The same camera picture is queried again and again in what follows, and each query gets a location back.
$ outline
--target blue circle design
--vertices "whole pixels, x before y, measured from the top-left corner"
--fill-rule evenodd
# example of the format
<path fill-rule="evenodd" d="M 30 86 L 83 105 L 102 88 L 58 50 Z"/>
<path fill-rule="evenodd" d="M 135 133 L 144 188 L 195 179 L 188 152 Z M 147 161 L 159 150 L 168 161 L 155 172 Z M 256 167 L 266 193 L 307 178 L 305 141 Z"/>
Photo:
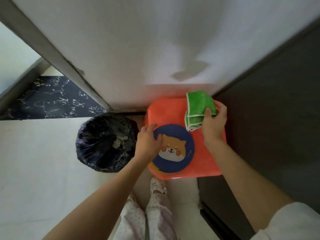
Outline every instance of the blue circle design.
<path fill-rule="evenodd" d="M 153 163 L 157 166 L 157 168 L 165 173 L 176 173 L 188 166 L 195 153 L 195 144 L 191 134 L 186 131 L 184 127 L 177 124 L 160 126 L 154 131 L 155 139 L 158 137 L 158 134 L 165 134 L 166 136 L 171 136 L 178 138 L 181 141 L 186 141 L 186 156 L 181 161 L 170 161 L 157 155 L 153 160 Z"/>

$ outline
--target pajama pants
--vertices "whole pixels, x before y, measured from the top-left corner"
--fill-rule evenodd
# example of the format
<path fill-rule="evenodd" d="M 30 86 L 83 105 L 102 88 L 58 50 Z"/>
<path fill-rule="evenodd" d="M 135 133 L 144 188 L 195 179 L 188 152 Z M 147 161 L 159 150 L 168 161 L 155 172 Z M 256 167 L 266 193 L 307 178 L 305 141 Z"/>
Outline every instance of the pajama pants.
<path fill-rule="evenodd" d="M 169 209 L 169 199 L 162 193 L 152 193 L 146 207 L 150 240 L 177 240 Z M 120 214 L 121 223 L 114 235 L 114 240 L 145 239 L 146 217 L 137 202 L 125 204 Z"/>

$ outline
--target left hand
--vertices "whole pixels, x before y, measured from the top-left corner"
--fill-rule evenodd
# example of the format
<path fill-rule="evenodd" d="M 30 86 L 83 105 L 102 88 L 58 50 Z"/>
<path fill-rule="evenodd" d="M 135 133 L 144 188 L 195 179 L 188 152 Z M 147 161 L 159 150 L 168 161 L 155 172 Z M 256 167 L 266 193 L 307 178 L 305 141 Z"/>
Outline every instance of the left hand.
<path fill-rule="evenodd" d="M 162 146 L 162 135 L 159 134 L 157 140 L 154 139 L 153 130 L 157 124 L 143 126 L 138 133 L 136 151 L 134 157 L 139 160 L 146 160 L 150 163 L 159 153 Z"/>

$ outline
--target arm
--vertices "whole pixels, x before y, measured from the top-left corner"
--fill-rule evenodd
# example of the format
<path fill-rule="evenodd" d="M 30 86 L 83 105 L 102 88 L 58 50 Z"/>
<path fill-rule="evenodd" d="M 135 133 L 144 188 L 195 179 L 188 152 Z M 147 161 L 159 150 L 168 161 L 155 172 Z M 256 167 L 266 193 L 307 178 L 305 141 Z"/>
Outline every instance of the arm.
<path fill-rule="evenodd" d="M 219 166 L 232 193 L 255 232 L 265 229 L 274 214 L 293 200 L 278 186 L 246 163 L 222 139 L 227 121 L 227 108 L 215 101 L 220 109 L 213 118 L 206 109 L 202 131 L 204 143 Z"/>
<path fill-rule="evenodd" d="M 161 149 L 162 136 L 154 139 L 156 124 L 142 127 L 134 158 L 109 182 L 78 205 L 44 239 L 107 239 L 125 202 L 146 166 Z"/>

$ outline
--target green cleaning cloth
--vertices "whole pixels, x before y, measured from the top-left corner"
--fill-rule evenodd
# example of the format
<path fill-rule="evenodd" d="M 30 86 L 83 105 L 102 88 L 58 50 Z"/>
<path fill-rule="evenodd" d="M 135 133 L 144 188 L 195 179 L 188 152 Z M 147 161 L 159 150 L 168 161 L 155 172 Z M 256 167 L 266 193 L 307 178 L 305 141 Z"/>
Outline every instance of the green cleaning cloth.
<path fill-rule="evenodd" d="M 211 109 L 212 115 L 217 115 L 216 106 L 212 98 L 205 91 L 188 92 L 186 98 L 188 110 L 186 111 L 184 122 L 187 131 L 201 128 L 207 107 Z"/>

